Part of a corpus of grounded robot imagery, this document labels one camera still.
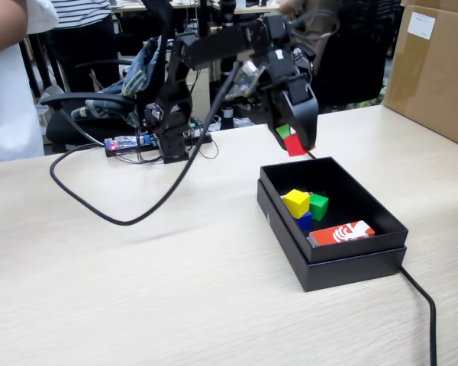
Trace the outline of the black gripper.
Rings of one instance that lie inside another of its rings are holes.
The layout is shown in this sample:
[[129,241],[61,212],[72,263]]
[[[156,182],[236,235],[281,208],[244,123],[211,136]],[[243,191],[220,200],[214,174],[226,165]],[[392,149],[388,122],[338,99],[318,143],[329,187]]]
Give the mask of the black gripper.
[[286,20],[277,14],[249,22],[247,40],[252,51],[247,86],[250,92],[263,90],[269,131],[287,150],[284,139],[291,127],[303,150],[311,150],[317,138],[318,101],[307,79],[296,72]]

